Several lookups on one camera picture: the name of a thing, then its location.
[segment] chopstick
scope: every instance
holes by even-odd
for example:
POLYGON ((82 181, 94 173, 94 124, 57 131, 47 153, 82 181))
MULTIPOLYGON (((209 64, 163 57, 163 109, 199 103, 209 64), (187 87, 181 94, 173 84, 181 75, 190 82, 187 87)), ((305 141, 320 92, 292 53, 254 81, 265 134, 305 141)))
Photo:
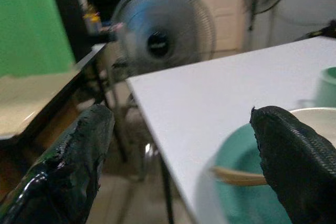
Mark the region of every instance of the chopstick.
POLYGON ((263 174, 240 172, 238 170, 223 168, 219 166, 212 167, 212 172, 224 183, 234 186, 261 186, 267 185, 263 174))

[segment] wooden table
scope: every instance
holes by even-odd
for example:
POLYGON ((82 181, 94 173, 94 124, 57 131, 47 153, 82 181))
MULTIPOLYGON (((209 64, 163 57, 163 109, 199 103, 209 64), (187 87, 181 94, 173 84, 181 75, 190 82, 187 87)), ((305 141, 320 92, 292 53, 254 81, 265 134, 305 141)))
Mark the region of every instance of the wooden table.
POLYGON ((0 199, 77 118, 71 96, 81 84, 82 69, 95 64, 104 47, 93 46, 66 73, 0 78, 0 199))
POLYGON ((128 79, 198 223, 227 223, 209 168, 223 142, 249 122, 251 108, 301 108, 330 66, 336 66, 336 40, 319 37, 128 79))

